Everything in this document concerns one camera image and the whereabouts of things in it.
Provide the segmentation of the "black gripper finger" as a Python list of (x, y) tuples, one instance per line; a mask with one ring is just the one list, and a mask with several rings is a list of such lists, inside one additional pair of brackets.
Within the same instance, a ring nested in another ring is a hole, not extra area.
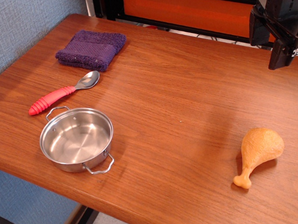
[(290, 66), (298, 55), (298, 38), (276, 39), (273, 45), (269, 69), (275, 70)]
[(261, 46), (268, 43), (270, 32), (263, 23), (263, 17), (256, 6), (250, 12), (249, 18), (249, 42), (251, 46)]

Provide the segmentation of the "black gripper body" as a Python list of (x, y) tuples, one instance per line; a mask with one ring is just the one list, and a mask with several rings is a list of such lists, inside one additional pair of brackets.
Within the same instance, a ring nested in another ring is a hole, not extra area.
[(275, 38), (298, 38), (298, 0), (256, 0), (260, 17)]

